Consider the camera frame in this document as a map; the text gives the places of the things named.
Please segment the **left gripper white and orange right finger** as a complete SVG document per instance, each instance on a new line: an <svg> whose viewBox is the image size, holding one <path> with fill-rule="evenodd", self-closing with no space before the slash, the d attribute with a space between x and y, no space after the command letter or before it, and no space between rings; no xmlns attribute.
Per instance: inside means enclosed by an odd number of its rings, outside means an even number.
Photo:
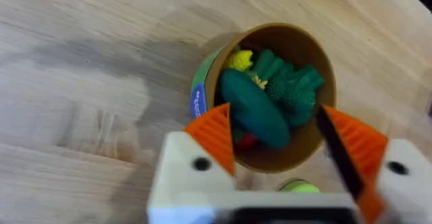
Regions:
<svg viewBox="0 0 432 224"><path fill-rule="evenodd" d="M414 143L325 105L315 122L361 223L431 222L431 162Z"/></svg>

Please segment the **left gripper white and orange left finger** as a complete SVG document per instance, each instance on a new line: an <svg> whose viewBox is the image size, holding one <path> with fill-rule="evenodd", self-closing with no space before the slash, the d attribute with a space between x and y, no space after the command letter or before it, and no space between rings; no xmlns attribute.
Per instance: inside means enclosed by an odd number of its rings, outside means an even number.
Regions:
<svg viewBox="0 0 432 224"><path fill-rule="evenodd" d="M230 106L217 106L169 132L146 205L149 223L218 223L223 195L234 191Z"/></svg>

